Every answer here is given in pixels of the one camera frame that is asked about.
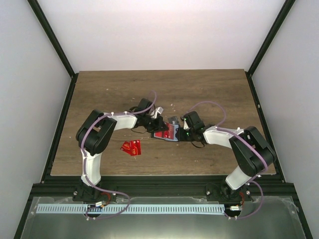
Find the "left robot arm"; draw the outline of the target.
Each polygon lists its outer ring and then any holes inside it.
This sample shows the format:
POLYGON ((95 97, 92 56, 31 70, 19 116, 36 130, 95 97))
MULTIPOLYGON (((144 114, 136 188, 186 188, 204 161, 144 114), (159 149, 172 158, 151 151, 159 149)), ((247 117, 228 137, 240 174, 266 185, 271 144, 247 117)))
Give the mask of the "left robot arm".
POLYGON ((75 199, 97 201, 102 196, 100 166, 102 152, 106 149, 116 130, 144 127, 148 133, 167 130, 161 116, 162 107, 145 98, 140 103, 121 113, 104 113, 93 110, 76 134, 82 153, 81 183, 76 188, 75 199))

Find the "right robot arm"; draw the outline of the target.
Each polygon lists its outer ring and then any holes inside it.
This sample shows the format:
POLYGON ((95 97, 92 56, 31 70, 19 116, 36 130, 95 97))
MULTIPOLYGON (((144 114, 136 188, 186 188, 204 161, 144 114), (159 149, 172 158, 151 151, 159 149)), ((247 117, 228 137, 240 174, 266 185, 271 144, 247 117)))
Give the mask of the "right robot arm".
POLYGON ((254 126, 245 129, 228 129, 208 124, 195 111, 181 117, 183 126, 176 130, 179 141, 199 142, 202 146, 219 145, 232 149, 237 167, 223 180, 220 195, 227 201, 234 200, 241 188, 266 172, 277 160, 274 149, 254 126))

